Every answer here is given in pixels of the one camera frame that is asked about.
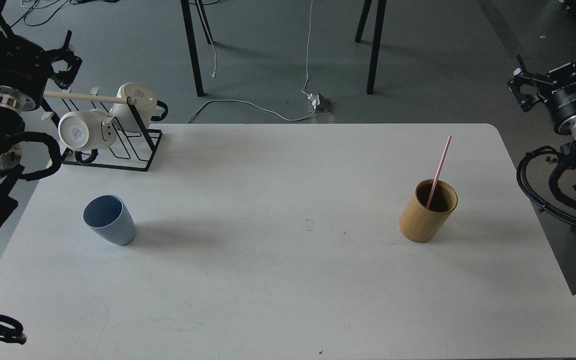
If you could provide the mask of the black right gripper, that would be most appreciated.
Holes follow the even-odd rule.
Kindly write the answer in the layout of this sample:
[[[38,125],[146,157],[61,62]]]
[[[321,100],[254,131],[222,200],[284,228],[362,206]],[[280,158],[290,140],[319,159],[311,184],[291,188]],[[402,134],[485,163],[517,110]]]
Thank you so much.
[[[566,63],[544,75],[528,71],[520,54],[515,59],[518,66],[513,71],[514,79],[508,80],[507,86],[519,107],[528,112],[542,103],[550,115],[554,131],[571,132],[570,125],[576,121],[576,63]],[[524,85],[537,88],[537,94],[521,91]]]

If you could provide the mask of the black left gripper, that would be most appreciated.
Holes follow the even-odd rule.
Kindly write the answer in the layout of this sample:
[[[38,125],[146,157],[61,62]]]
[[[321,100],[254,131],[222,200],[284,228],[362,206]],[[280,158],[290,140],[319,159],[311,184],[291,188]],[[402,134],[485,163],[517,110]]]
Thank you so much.
[[[62,46],[48,52],[22,36],[0,37],[0,91],[17,92],[25,107],[39,107],[49,78],[69,89],[83,63],[71,48],[72,36],[67,30]],[[57,62],[66,69],[54,72],[52,63]]]

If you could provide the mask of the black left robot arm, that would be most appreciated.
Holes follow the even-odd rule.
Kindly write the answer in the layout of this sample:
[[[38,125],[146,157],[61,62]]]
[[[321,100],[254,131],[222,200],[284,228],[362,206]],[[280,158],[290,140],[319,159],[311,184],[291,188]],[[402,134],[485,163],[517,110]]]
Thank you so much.
[[[58,142],[46,133],[27,131],[22,113],[45,105],[48,81],[68,89],[82,65],[74,54],[66,33],[59,48],[45,50],[11,30],[0,32],[0,228],[18,207],[10,192],[18,180],[32,182],[55,174],[61,167]],[[42,144],[50,157],[50,166],[25,172],[21,164],[23,142]]]

